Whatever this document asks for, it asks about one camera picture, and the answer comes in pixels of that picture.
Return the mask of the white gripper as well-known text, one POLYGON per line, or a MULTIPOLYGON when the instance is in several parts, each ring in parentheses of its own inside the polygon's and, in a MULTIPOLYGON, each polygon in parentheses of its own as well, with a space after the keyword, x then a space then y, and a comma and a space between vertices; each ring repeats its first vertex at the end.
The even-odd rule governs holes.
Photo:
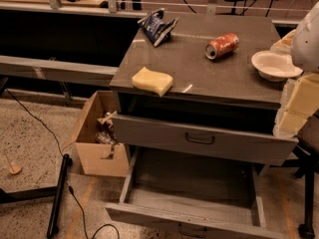
POLYGON ((290 31, 270 48, 276 54, 290 55, 291 50, 295 66, 316 73, 288 80, 285 84, 273 128, 273 134, 279 138, 295 136, 319 110, 319 2, 298 24, 296 31, 290 31))

